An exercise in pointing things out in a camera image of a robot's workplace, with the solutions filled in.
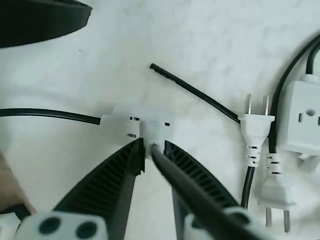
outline cord strain relief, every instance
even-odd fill
[[[248,167],[258,167],[261,155],[261,147],[247,146],[246,158]]]
[[[266,155],[266,166],[269,174],[282,174],[282,166],[280,162],[279,154],[277,153],[269,153]]]

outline white plastic part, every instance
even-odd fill
[[[1,214],[0,240],[13,240],[20,222],[20,219],[14,212]]]
[[[244,114],[239,117],[241,132],[246,142],[246,157],[248,167],[257,167],[261,157],[261,148],[265,142],[274,116],[259,114]]]
[[[172,137],[174,115],[154,107],[117,105],[111,114],[103,115],[100,127],[114,143],[128,144],[143,138],[146,157],[152,144],[165,149],[165,141]]]
[[[266,157],[268,173],[261,187],[258,204],[263,207],[289,211],[296,205],[289,183],[282,174],[281,162],[277,153],[270,153]]]
[[[41,233],[41,224],[50,218],[60,219],[60,224],[57,229],[51,233]],[[96,226],[96,231],[90,237],[83,238],[78,235],[78,230],[82,224],[93,223]],[[14,240],[108,240],[108,232],[105,221],[99,216],[90,216],[83,214],[72,214],[62,212],[39,213],[25,219],[18,231]]]
[[[291,82],[280,104],[277,147],[320,155],[320,84],[314,75]]]
[[[251,232],[253,235],[257,236],[261,240],[275,240],[264,228],[256,221],[249,216],[249,213],[246,209],[242,207],[228,207],[224,209],[226,215],[230,215],[231,218],[234,218],[236,221],[241,221],[243,228]],[[195,216],[189,213],[184,219],[184,239],[185,240],[215,240],[212,238],[206,230],[201,228],[196,228],[194,226]]]
[[[189,213],[184,219],[184,240],[214,240],[206,230],[194,227],[195,216]]]

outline white plastic connector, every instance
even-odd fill
[[[171,139],[174,115],[154,107],[117,105],[102,116],[100,127],[113,143],[120,145],[143,138],[145,156],[149,158],[152,144],[164,151],[165,141]]]
[[[290,231],[290,208],[293,202],[291,188],[282,174],[281,162],[277,153],[270,153],[266,157],[268,173],[261,187],[258,204],[266,207],[266,226],[271,227],[272,209],[284,212],[284,230]]]
[[[315,169],[314,156],[320,156],[320,80],[306,74],[285,89],[280,104],[277,147],[309,155],[301,165]]]
[[[241,132],[246,142],[247,165],[248,167],[257,167],[259,165],[261,148],[265,142],[271,123],[275,120],[274,116],[269,115],[269,97],[264,98],[264,111],[262,114],[252,114],[251,95],[248,95],[246,114],[239,117]]]

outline white power strip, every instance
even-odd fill
[[[305,169],[314,171],[320,156],[320,81],[306,74],[285,90],[279,113],[278,147],[300,153]]]

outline black power cord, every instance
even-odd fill
[[[244,185],[242,190],[241,204],[240,204],[241,207],[245,209],[248,208],[250,189],[252,185],[252,180],[254,178],[255,169],[256,168],[253,166],[248,166],[246,170],[246,175],[245,175],[245,180],[244,180]]]
[[[203,92],[199,91],[198,89],[194,88],[190,84],[186,83],[179,77],[173,75],[172,73],[164,70],[163,68],[159,67],[158,65],[152,63],[150,65],[150,69],[154,70],[156,73],[160,74],[161,76],[172,80],[176,84],[178,84],[180,87],[184,88],[185,90],[189,91],[193,95],[196,95],[198,98],[202,99],[203,101],[207,102],[220,112],[222,112],[224,115],[227,117],[231,118],[233,121],[237,122],[238,124],[240,123],[240,120],[238,119],[238,115],[235,114],[233,111],[229,110],[225,106],[223,106],[221,103],[217,102],[216,100],[212,99],[208,95],[204,94]]]
[[[284,73],[282,74],[278,85],[276,86],[276,89],[274,91],[274,95],[273,95],[273,99],[272,99],[272,105],[271,105],[271,110],[270,110],[270,114],[275,116],[275,120],[274,122],[271,124],[271,128],[270,128],[270,133],[269,133],[269,153],[271,154],[275,154],[277,153],[277,113],[278,113],[278,104],[279,104],[279,99],[280,99],[280,93],[281,90],[290,74],[290,72],[292,71],[292,69],[295,67],[295,65],[297,64],[297,62],[303,57],[303,55],[315,44],[317,44],[320,41],[320,34],[318,34],[316,37],[314,37],[309,43],[307,43],[304,48],[302,48],[298,54],[295,56],[295,58],[291,61],[291,63],[289,64],[289,66],[286,68],[286,70],[284,71]]]
[[[0,117],[9,116],[40,116],[58,119],[68,119],[88,124],[100,125],[101,118],[95,116],[87,116],[66,111],[57,111],[39,108],[7,108],[0,109]]]
[[[320,41],[314,45],[314,47],[309,53],[308,60],[306,61],[305,74],[314,74],[314,61],[319,50],[320,50]]]

